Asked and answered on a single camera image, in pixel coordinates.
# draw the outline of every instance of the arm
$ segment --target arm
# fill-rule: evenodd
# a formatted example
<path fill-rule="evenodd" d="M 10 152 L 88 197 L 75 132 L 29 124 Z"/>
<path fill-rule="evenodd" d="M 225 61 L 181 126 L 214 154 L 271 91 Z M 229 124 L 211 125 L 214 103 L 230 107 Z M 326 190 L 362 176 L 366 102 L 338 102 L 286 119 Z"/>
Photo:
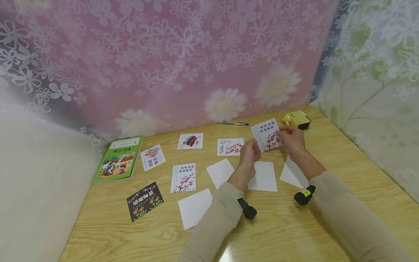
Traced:
<path fill-rule="evenodd" d="M 413 261 L 383 221 L 305 149 L 301 130 L 280 129 L 288 131 L 278 135 L 290 158 L 316 187 L 313 197 L 319 208 L 357 261 Z"/>
<path fill-rule="evenodd" d="M 243 210 L 237 199 L 244 197 L 243 192 L 256 172 L 254 161 L 260 154 L 254 139 L 241 148 L 238 167 L 215 193 L 212 204 L 189 236 L 179 257 L 180 262 L 209 262 L 214 259 L 225 237 L 240 220 Z"/>
<path fill-rule="evenodd" d="M 220 186 L 208 210 L 195 226 L 179 261 L 209 262 L 217 254 L 224 238 L 236 227 L 242 209 L 237 199 L 243 192 L 225 182 Z"/>

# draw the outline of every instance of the pink floral fabric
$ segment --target pink floral fabric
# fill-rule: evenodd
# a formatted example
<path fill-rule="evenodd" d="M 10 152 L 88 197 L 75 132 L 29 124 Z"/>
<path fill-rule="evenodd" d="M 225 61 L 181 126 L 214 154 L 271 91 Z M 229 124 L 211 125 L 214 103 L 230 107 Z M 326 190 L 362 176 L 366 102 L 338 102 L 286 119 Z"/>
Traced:
<path fill-rule="evenodd" d="M 337 2 L 5 0 L 0 83 L 114 138 L 302 106 Z"/>

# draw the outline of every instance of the teacher's day card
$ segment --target teacher's day card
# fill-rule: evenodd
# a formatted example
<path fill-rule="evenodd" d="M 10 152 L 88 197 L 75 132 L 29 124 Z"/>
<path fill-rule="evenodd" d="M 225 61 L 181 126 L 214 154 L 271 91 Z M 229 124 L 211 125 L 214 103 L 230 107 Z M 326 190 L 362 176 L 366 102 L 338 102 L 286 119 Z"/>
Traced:
<path fill-rule="evenodd" d="M 131 215 L 131 221 L 134 222 L 147 212 L 163 204 L 163 197 L 156 182 L 144 187 L 127 198 L 128 209 Z"/>
<path fill-rule="evenodd" d="M 269 119 L 258 125 L 251 127 L 253 136 L 258 141 L 261 152 L 265 152 L 282 145 L 282 140 L 277 137 L 276 132 L 279 130 L 275 118 Z"/>
<path fill-rule="evenodd" d="M 156 167 L 166 162 L 166 158 L 164 158 L 160 144 L 155 145 L 152 148 L 149 148 L 145 151 L 142 151 L 140 155 L 144 171 L 150 170 L 153 167 Z"/>
<path fill-rule="evenodd" d="M 217 156 L 239 156 L 244 145 L 244 138 L 218 139 Z"/>

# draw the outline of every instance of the beige sleeve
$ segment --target beige sleeve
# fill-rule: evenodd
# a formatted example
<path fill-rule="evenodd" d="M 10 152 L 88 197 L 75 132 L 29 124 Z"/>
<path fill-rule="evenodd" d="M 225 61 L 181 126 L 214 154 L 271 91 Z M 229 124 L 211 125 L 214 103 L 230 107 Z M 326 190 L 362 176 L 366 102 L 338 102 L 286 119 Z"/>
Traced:
<path fill-rule="evenodd" d="M 413 261 L 384 222 L 333 172 L 313 178 L 313 198 L 357 261 Z"/>
<path fill-rule="evenodd" d="M 209 262 L 217 254 L 225 237 L 236 227 L 243 212 L 237 199 L 243 192 L 232 184 L 222 184 L 212 204 L 194 227 L 179 261 Z"/>

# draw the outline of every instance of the black card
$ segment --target black card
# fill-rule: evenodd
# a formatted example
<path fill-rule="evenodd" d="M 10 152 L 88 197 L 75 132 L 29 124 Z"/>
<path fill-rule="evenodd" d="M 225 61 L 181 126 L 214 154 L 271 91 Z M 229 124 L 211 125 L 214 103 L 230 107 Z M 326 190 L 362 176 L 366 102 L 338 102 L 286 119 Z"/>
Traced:
<path fill-rule="evenodd" d="M 163 198 L 156 182 L 151 183 L 127 198 L 131 220 L 134 222 L 146 213 L 163 204 Z"/>

